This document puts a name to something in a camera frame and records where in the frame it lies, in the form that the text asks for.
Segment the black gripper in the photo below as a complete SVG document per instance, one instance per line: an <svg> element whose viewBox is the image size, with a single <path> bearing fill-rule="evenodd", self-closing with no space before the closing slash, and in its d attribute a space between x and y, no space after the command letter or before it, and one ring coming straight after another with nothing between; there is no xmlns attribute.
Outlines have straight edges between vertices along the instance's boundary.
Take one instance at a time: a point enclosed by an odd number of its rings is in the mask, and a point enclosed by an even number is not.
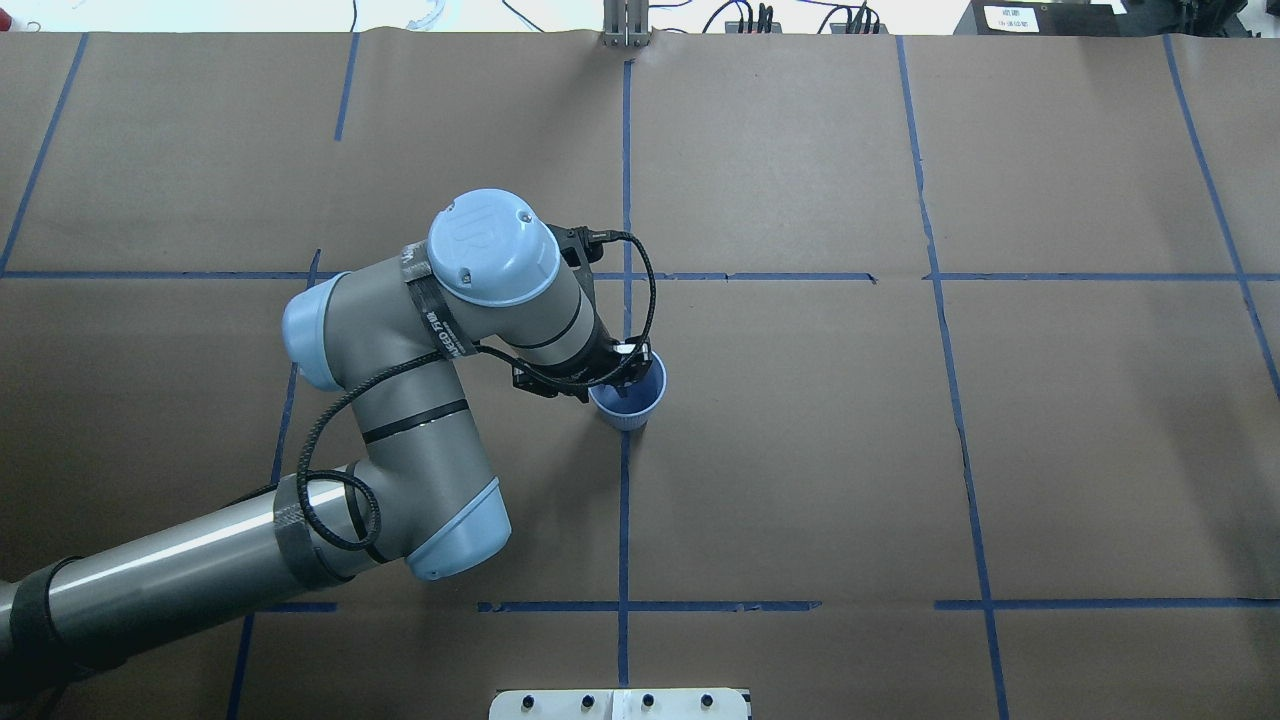
<svg viewBox="0 0 1280 720"><path fill-rule="evenodd" d="M605 340L588 350L584 363L580 384L589 389L604 386L620 398L639 400L652 366L652 343L645 340Z"/></svg>

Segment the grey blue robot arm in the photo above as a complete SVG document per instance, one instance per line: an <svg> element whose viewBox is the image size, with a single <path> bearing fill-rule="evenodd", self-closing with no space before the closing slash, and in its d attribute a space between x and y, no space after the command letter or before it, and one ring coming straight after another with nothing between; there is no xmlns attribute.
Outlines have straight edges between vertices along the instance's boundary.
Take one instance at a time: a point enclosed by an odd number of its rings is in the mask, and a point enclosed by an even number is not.
<svg viewBox="0 0 1280 720"><path fill-rule="evenodd" d="M403 560L453 577L495 555L509 518L454 363L486 355L516 389L589 401L649 373L650 327L613 337L593 263L625 231L543 222L520 196L472 190L398 255L294 296L282 318L291 361L335 393L294 470L192 521L3 591L3 702L297 594Z"/></svg>

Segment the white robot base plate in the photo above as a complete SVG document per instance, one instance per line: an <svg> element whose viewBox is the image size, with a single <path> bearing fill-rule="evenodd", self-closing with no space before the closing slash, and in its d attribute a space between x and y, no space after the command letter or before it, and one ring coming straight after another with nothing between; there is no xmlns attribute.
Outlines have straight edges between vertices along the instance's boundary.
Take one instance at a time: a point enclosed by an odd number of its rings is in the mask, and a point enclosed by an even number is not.
<svg viewBox="0 0 1280 720"><path fill-rule="evenodd" d="M489 719L753 719L750 692L730 687L500 691Z"/></svg>

